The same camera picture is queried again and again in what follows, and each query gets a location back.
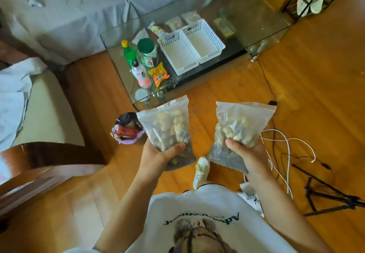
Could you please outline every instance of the yellow snack wrapper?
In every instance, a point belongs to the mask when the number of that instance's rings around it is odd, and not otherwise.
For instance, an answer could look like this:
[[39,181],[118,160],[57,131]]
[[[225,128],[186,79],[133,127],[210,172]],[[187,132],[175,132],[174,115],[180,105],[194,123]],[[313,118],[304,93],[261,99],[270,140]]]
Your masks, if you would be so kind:
[[157,67],[150,69],[148,73],[152,76],[153,80],[155,81],[156,87],[158,87],[161,82],[170,76],[167,74],[167,71],[162,65],[162,62],[158,64]]

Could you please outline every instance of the white plastic basket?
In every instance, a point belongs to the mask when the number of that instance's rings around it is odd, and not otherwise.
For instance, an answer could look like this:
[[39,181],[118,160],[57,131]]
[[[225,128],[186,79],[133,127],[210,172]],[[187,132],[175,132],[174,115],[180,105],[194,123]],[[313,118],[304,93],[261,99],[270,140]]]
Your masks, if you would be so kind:
[[199,65],[200,55],[181,29],[166,33],[157,42],[177,75],[182,75]]
[[204,19],[166,33],[157,42],[177,75],[217,57],[226,47]]
[[189,24],[181,30],[200,55],[201,64],[221,55],[226,47],[204,19]]

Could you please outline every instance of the glass tabletop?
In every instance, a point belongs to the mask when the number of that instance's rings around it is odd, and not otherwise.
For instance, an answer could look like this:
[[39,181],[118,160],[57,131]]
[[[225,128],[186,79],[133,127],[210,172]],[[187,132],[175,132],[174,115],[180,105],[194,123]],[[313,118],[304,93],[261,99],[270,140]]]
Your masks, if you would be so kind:
[[[171,64],[158,47],[159,61],[166,69],[168,79],[159,87],[153,83],[147,89],[148,96],[136,99],[136,91],[141,89],[138,81],[133,76],[130,66],[124,58],[122,40],[127,40],[129,46],[137,48],[132,40],[136,34],[147,27],[152,21],[162,27],[166,32],[171,32],[164,23],[176,16],[190,11],[197,13],[206,20],[212,30],[225,44],[222,53],[197,67],[177,75]],[[272,45],[278,43],[290,24],[281,13],[274,12],[262,0],[178,0],[153,12],[128,20],[122,25],[106,30],[101,34],[101,39],[110,55],[116,71],[127,90],[131,102],[136,109],[153,108],[175,96],[172,91],[186,83],[216,69],[223,64],[249,53],[256,56]],[[158,37],[147,30],[149,37],[156,45]]]

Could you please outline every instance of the bag of nuts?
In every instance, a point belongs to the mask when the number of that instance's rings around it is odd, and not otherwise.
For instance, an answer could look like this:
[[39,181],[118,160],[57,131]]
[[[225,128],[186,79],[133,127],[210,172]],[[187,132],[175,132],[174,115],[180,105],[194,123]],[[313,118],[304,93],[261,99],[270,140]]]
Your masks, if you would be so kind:
[[232,138],[248,148],[253,148],[275,110],[276,106],[257,102],[217,102],[218,123],[215,126],[215,141],[207,159],[248,173],[244,160],[226,146],[225,139]]
[[137,113],[139,122],[158,150],[163,152],[178,143],[186,143],[184,152],[172,158],[165,171],[191,165],[196,161],[188,132],[188,103],[189,99],[185,95],[159,107]]

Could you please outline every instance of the person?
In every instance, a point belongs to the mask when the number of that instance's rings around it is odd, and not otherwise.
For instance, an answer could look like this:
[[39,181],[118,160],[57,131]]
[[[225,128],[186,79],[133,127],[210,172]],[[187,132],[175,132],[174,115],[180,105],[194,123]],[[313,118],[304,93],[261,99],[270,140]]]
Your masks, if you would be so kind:
[[244,159],[270,225],[235,192],[207,181],[204,157],[194,190],[152,196],[166,164],[186,145],[160,152],[147,140],[134,181],[94,248],[66,252],[332,252],[272,176],[262,143],[253,149],[232,139],[225,143]]

